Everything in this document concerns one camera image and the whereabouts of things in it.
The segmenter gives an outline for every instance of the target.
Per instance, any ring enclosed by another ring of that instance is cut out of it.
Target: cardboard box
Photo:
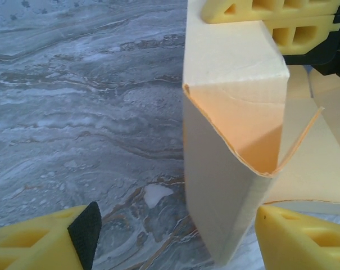
[[[282,135],[289,70],[266,26],[261,21],[206,24],[200,17],[204,2],[188,0],[185,187],[189,213],[215,262],[224,265],[257,207],[267,197],[273,202],[276,196],[269,192],[275,179],[321,109],[303,105],[302,114],[287,105],[299,119],[295,132],[290,128],[289,136]],[[287,148],[280,153],[281,145]]]

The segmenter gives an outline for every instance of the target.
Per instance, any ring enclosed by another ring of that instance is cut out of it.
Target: marble surface
[[[214,266],[186,210],[186,1],[42,0],[47,12],[33,12],[41,1],[17,1],[20,11],[8,2],[0,1],[0,227],[95,200],[95,270],[264,269],[253,227],[229,265]]]

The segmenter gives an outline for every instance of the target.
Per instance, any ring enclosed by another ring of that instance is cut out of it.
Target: table surface
[[[97,201],[95,270],[264,269],[253,227],[216,268],[186,210],[186,2],[167,3],[0,9],[0,227]]]

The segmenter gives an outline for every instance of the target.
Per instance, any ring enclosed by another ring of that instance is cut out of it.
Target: marble veining
[[[253,227],[231,263],[214,266],[186,210],[186,1],[9,2],[0,1],[0,227],[95,200],[94,270],[264,269]]]

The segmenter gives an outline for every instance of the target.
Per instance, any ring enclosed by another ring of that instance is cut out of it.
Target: cream cardboard box
[[[226,264],[277,174],[289,71],[261,21],[210,25],[189,0],[184,57],[187,206],[218,264]]]
[[[308,117],[324,107],[270,190],[266,203],[295,211],[340,215],[340,78],[290,66],[280,157]]]

